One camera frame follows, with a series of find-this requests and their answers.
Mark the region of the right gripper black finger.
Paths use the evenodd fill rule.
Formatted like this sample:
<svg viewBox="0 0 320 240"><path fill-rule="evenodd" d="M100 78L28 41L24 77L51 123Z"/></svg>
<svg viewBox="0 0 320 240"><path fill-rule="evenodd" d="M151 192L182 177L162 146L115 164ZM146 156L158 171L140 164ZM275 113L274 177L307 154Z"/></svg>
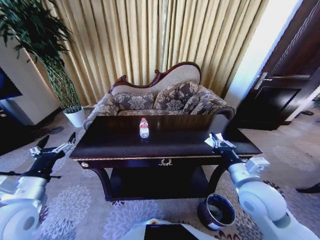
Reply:
<svg viewBox="0 0 320 240"><path fill-rule="evenodd" d="M212 132L204 142L213 149L220 149L222 147L222 134Z"/></svg>
<svg viewBox="0 0 320 240"><path fill-rule="evenodd" d="M217 143L216 143L217 149L222 149L222 148L235 149L236 148L236 146L234 144L232 144L228 140L225 140L221 133L217 133L216 138L217 138Z"/></svg>

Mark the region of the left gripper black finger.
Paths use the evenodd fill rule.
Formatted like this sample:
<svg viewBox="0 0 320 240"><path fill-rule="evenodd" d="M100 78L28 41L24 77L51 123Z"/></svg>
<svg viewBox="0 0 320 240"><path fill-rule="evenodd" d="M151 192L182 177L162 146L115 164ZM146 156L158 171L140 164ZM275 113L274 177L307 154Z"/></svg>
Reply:
<svg viewBox="0 0 320 240"><path fill-rule="evenodd" d="M47 135L47 136L45 136L44 138L42 138L42 139L37 143L36 146L31 147L31 148L29 149L30 154L31 154L33 157L41 154L42 150L44 149L44 147L45 147L46 144L48 143L49 138L50 138L50 136Z"/></svg>
<svg viewBox="0 0 320 240"><path fill-rule="evenodd" d="M69 153L75 146L76 133L73 132L67 143L62 143L60 146L56 147L51 151L54 158L63 158L67 153Z"/></svg>

